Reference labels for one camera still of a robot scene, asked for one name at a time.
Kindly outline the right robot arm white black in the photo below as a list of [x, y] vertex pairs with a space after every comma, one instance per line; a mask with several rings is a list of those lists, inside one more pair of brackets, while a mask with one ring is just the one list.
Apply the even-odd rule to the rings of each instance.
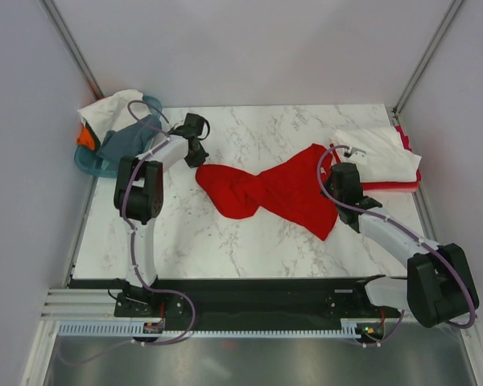
[[333, 165], [322, 184], [324, 196], [335, 203], [340, 220], [355, 232], [373, 240], [407, 270], [405, 277], [373, 277], [353, 295], [354, 310], [371, 316], [381, 306], [411, 313], [425, 327], [468, 315], [459, 327], [476, 320], [479, 297], [463, 249], [425, 239], [396, 220], [376, 199], [365, 195], [355, 165]]

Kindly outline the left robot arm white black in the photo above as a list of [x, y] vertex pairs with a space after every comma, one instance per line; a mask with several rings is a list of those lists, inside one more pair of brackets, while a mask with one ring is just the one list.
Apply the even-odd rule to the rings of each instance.
[[148, 288], [156, 282], [155, 220], [163, 208], [163, 175], [181, 160], [192, 169], [202, 166], [208, 157], [202, 141], [209, 133], [204, 117], [187, 113], [184, 123], [155, 146], [119, 162], [114, 206], [126, 223], [130, 259], [126, 281], [130, 285]]

